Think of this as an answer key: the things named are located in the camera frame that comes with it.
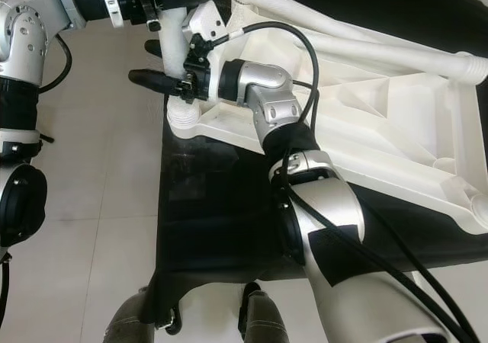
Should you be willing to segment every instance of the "robotic arm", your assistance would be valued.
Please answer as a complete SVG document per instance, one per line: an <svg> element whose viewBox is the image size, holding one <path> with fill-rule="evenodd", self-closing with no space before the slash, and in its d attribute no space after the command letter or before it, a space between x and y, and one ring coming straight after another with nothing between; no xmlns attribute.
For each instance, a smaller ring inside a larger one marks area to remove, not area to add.
<svg viewBox="0 0 488 343"><path fill-rule="evenodd" d="M206 1L1 0L0 259L8 247L34 234L44 218L46 179L29 162L40 151L36 104L44 57L53 38L63 29L81 28L87 20L108 15L114 26L130 19L159 30L159 9ZM210 74L207 54L223 42L217 41L193 35L185 62L187 75L184 79L160 75L157 90L186 101L205 100ZM144 85L155 88L151 82ZM298 250L294 258L310 280L329 340L448 341L439 316L334 232L339 229L361 245L361 206L328 155L319 150L313 132L301 119L303 111L292 88L293 80L282 68L239 59L224 64L218 84L221 98L254 114L282 220L293 230L289 236ZM326 227L323 219L331 224ZM330 245L339 247L334 249L336 255L327 253ZM463 337L458 339L471 341Z"/></svg>

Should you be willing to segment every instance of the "tiled floor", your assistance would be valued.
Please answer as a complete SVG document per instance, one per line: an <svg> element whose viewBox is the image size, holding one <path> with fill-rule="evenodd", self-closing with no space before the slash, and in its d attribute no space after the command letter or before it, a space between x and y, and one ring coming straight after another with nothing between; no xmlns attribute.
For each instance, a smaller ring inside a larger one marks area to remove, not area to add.
<svg viewBox="0 0 488 343"><path fill-rule="evenodd" d="M64 33L74 64L40 99L39 128L54 136L35 165L48 178L47 220L12 248L11 294L1 343L97 343L115 310L149 281L155 260L161 99L129 83L154 67L145 27L90 23ZM54 43L45 82L62 69ZM488 263L435 271L488 341ZM262 283L292 342L326 341L306 280ZM182 300L184 328L157 342L239 342L242 286L211 284Z"/></svg>

